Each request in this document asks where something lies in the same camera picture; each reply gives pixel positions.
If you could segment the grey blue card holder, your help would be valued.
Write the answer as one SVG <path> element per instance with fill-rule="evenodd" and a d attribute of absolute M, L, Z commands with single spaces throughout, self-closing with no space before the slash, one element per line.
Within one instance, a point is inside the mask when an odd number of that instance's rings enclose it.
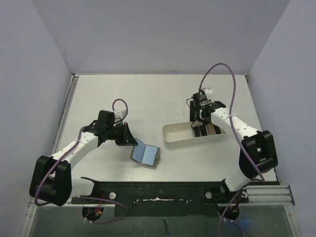
<path fill-rule="evenodd" d="M 138 145 L 133 146 L 130 159 L 139 165 L 156 169 L 160 160 L 160 147 L 146 144 L 136 139 Z"/>

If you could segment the white plastic tray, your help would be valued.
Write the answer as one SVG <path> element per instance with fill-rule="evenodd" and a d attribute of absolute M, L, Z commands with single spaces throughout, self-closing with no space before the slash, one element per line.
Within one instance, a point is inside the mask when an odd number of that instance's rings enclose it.
<path fill-rule="evenodd" d="M 162 128 L 164 144 L 167 148 L 178 148 L 196 144 L 223 140 L 226 133 L 211 123 L 208 124 L 210 134 L 204 137 L 194 137 L 192 122 L 174 123 Z"/>

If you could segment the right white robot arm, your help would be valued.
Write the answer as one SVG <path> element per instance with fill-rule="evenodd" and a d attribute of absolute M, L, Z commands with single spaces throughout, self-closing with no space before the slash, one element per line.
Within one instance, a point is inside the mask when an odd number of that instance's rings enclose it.
<path fill-rule="evenodd" d="M 223 131 L 233 137 L 239 147 L 237 170 L 223 180 L 220 197 L 230 202 L 237 197 L 237 191 L 278 165 L 273 135 L 265 130 L 251 127 L 230 113 L 229 108 L 220 101 L 211 100 L 211 89 L 203 89 L 190 98 L 190 121 L 200 122 L 192 126 L 195 136 L 203 136 L 208 132 L 206 127 L 213 125 L 216 132 Z"/>

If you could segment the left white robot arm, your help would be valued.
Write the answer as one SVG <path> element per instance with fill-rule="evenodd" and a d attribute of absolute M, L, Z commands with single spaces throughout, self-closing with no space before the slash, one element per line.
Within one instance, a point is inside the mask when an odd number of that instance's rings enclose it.
<path fill-rule="evenodd" d="M 72 177 L 72 169 L 91 151 L 108 140 L 117 146 L 136 146 L 128 124 L 124 121 L 128 114 L 123 111 L 99 112 L 98 118 L 80 129 L 77 138 L 60 151 L 40 156 L 35 164 L 29 194 L 36 205 L 52 203 L 63 206 L 68 199 L 83 196 L 88 202 L 99 200 L 101 191 L 95 181 L 89 178 Z"/>

